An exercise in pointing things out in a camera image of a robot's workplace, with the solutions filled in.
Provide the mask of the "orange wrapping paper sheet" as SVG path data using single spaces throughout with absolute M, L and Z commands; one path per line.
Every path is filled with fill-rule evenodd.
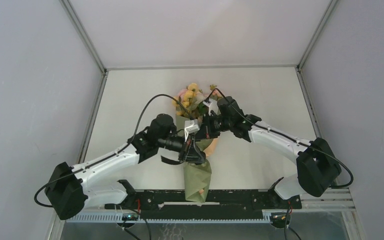
M 183 165 L 185 200 L 195 203 L 204 203 L 207 199 L 212 178 L 212 168 L 209 161 L 210 156 L 215 152 L 218 139 L 205 139 L 196 145 L 206 155 L 206 162 L 201 165 L 185 163 Z

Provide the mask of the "peach white fake flower bunch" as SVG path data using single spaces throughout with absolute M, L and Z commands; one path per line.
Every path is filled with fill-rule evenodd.
M 200 87 L 201 94 L 203 95 L 201 97 L 201 102 L 198 105 L 198 115 L 202 115 L 205 111 L 207 111 L 207 107 L 203 105 L 203 100 L 205 99 L 214 99 L 216 101 L 220 100 L 222 98 L 222 95 L 219 93 L 218 90 L 216 90 L 216 85 L 212 84 L 209 86 L 210 92 L 205 93 Z

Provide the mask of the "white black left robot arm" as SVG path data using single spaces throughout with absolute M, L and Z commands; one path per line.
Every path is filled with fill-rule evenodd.
M 159 149 L 178 153 L 178 160 L 166 157 L 164 163 L 176 165 L 184 162 L 203 164 L 206 155 L 195 143 L 194 134 L 200 129 L 198 120 L 184 123 L 184 134 L 177 135 L 174 119 L 165 113 L 154 118 L 142 131 L 136 131 L 125 144 L 96 159 L 68 165 L 58 164 L 48 181 L 40 188 L 49 200 L 47 207 L 54 209 L 60 220 L 68 220 L 82 210 L 106 204 L 120 204 L 129 209 L 137 196 L 126 180 L 111 180 L 110 176 L 130 166 L 138 165 L 155 156 Z

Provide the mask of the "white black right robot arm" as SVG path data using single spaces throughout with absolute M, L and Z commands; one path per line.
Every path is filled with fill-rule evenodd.
M 203 105 L 208 111 L 203 114 L 196 140 L 214 139 L 230 131 L 235 137 L 270 148 L 295 164 L 296 174 L 281 177 L 270 187 L 269 203 L 273 207 L 282 208 L 289 199 L 301 194 L 318 198 L 329 188 L 350 186 L 334 184 L 342 170 L 350 170 L 335 157 L 325 139 L 308 140 L 272 128 L 260 117 L 244 114 L 231 96 L 218 101 L 208 97 Z

